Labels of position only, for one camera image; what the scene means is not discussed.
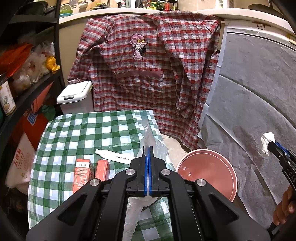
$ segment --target barcode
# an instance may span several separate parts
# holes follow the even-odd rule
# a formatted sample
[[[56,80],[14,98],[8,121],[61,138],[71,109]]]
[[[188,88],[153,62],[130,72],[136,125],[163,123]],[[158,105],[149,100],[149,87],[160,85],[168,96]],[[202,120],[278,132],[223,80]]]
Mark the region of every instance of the barcode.
[[[76,162],[75,167],[86,167],[86,168],[89,168],[89,162],[81,162],[81,161],[78,161],[78,162]]]

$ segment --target green checkered tablecloth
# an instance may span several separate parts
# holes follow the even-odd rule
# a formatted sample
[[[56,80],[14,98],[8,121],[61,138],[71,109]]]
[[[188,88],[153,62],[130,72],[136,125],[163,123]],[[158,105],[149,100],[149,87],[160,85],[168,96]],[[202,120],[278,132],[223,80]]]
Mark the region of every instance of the green checkered tablecloth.
[[[153,135],[162,143],[152,110],[67,114],[48,123],[34,159],[28,193],[30,228],[72,195],[75,161],[102,159],[95,149],[137,156],[144,136],[141,120],[149,119]],[[110,178],[129,165],[109,161]],[[168,156],[167,168],[174,170]],[[167,198],[141,213],[132,241],[173,240]]]

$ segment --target gray cloth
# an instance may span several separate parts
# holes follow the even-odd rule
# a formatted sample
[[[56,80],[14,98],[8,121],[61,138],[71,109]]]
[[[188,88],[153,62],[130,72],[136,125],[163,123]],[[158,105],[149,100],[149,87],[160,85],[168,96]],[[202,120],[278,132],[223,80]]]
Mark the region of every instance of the gray cloth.
[[[269,227],[288,187],[278,159],[263,157],[261,136],[272,131],[296,150],[296,52],[282,44],[227,34],[221,72],[199,136],[225,156],[238,178],[249,215]]]

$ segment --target red box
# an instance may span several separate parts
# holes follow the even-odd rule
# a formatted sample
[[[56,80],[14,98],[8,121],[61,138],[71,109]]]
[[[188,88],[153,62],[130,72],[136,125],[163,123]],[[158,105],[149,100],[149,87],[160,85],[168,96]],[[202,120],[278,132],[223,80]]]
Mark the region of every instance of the red box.
[[[94,178],[94,166],[90,160],[77,159],[75,164],[73,193]]]
[[[98,160],[98,165],[96,167],[96,178],[101,181],[109,179],[110,165],[107,160]]]

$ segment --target pink plastic basin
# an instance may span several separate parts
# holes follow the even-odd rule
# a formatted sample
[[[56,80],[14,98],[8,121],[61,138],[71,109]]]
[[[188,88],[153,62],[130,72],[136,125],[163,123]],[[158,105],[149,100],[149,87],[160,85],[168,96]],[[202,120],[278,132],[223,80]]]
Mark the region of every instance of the pink plastic basin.
[[[204,179],[233,202],[237,193],[237,176],[230,162],[219,153],[199,149],[186,154],[177,165],[182,178]]]

